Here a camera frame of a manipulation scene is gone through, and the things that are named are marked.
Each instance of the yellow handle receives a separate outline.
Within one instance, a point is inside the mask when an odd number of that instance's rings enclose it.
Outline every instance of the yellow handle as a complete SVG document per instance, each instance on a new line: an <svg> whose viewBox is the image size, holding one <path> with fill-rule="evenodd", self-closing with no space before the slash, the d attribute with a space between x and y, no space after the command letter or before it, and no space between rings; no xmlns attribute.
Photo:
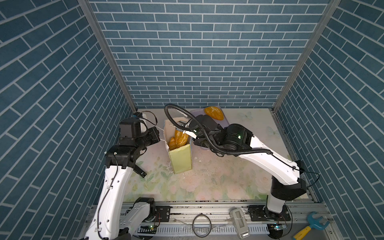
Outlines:
<svg viewBox="0 0 384 240"><path fill-rule="evenodd" d="M311 231L311 228L309 226L306 226L303 230L301 230L295 236L293 236L293 239L294 240L302 240L303 237L305 237L305 235L307 235L307 233L309 231Z"/></svg>

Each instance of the open box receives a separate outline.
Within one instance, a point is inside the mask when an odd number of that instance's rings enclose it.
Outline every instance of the open box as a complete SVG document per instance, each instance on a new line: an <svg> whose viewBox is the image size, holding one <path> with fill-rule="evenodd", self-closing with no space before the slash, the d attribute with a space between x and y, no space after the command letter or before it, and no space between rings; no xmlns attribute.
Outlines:
<svg viewBox="0 0 384 240"><path fill-rule="evenodd" d="M184 117L173 118L175 122L185 121L188 119ZM191 140L192 138L189 136L187 142L188 144L176 148L174 150L169 150L168 143L172 137L175 136L175 127L169 120L164 121L164 139L166 142L166 149L169 155L169 158L172 162L172 167L174 173L181 173L192 169L192 155L191 155Z"/></svg>

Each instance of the black ring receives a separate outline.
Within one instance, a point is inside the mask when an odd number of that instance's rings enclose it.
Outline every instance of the black ring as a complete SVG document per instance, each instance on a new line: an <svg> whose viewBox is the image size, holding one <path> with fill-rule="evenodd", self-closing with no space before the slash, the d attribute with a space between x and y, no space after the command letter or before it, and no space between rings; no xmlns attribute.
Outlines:
<svg viewBox="0 0 384 240"><path fill-rule="evenodd" d="M200 216L205 217L205 218L208 219L208 221L209 221L209 231L208 231L205 235L199 235L199 234L197 234L197 233L195 232L195 220L196 220L198 217L200 217ZM199 214L199 215L197 215L197 216L194 218L194 220L193 220L193 222L192 222L192 231L193 231L193 233L194 233L196 236L198 236L198 237L200 237L200 238L204 238L204 237L208 236L208 235L211 233L211 230L212 230L212 223L211 223L211 220L209 219L209 217L207 217L207 216L204 215L204 214Z"/></svg>

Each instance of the floral tabletop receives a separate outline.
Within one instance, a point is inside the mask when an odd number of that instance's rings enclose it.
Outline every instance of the floral tabletop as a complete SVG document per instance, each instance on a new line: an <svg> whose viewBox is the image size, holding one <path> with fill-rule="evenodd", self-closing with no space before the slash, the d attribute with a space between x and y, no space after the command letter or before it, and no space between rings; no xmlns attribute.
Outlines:
<svg viewBox="0 0 384 240"><path fill-rule="evenodd" d="M150 111L156 114L162 128L164 110ZM243 125L267 146L290 159L268 109L223 109L223 112L229 123ZM191 153L192 170L174 174L164 142L149 146L136 161L147 176L132 174L124 201L134 202L138 197L153 197L156 201L266 199L271 174L259 166L239 157L218 157L193 144Z"/></svg>

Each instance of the blue brick wall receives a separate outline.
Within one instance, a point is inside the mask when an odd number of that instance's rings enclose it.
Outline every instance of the blue brick wall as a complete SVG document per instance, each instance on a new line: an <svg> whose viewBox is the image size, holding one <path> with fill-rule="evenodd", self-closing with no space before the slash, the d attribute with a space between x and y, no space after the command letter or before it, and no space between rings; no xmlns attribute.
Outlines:
<svg viewBox="0 0 384 240"><path fill-rule="evenodd" d="M76 0L0 1L0 239L77 239L128 111Z"/></svg>
<svg viewBox="0 0 384 240"><path fill-rule="evenodd" d="M270 108L329 0L92 0L141 108Z"/></svg>
<svg viewBox="0 0 384 240"><path fill-rule="evenodd" d="M342 0L278 109L345 239L384 234L383 12Z"/></svg>

